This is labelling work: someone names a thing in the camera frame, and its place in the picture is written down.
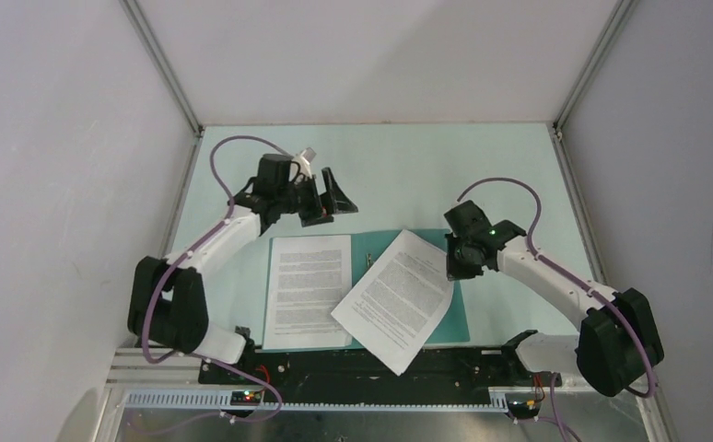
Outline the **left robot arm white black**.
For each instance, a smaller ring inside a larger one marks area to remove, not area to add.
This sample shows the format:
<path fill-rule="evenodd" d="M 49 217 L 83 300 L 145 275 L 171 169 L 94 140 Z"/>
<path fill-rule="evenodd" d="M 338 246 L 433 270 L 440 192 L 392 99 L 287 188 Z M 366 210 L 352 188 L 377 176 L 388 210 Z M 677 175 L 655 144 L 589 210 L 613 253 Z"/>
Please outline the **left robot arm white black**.
<path fill-rule="evenodd" d="M 205 278 L 254 242 L 282 215 L 297 215 L 303 227 L 333 222 L 358 208 L 329 168 L 321 171 L 324 191 L 303 155 L 265 154 L 257 172 L 228 202 L 227 215 L 187 248 L 164 258 L 146 256 L 135 267 L 127 315 L 129 332 L 174 352 L 222 362 L 235 383 L 257 371 L 256 357 L 244 349 L 247 337 L 211 322 Z"/>

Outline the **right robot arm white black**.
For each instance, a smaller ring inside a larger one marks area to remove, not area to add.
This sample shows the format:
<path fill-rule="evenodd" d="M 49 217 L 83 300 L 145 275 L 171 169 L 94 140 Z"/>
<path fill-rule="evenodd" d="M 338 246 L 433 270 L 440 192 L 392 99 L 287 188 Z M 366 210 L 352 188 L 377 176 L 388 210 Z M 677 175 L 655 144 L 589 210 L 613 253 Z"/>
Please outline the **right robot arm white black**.
<path fill-rule="evenodd" d="M 501 361 L 507 381 L 524 385 L 537 373 L 583 377 L 613 397 L 649 378 L 665 352 L 647 297 L 635 288 L 617 291 L 577 277 L 531 244 L 531 235 L 511 221 L 492 223 L 474 202 L 444 215 L 446 272 L 451 281 L 474 279 L 490 270 L 530 288 L 575 328 L 573 335 L 523 332 L 507 342 Z"/>

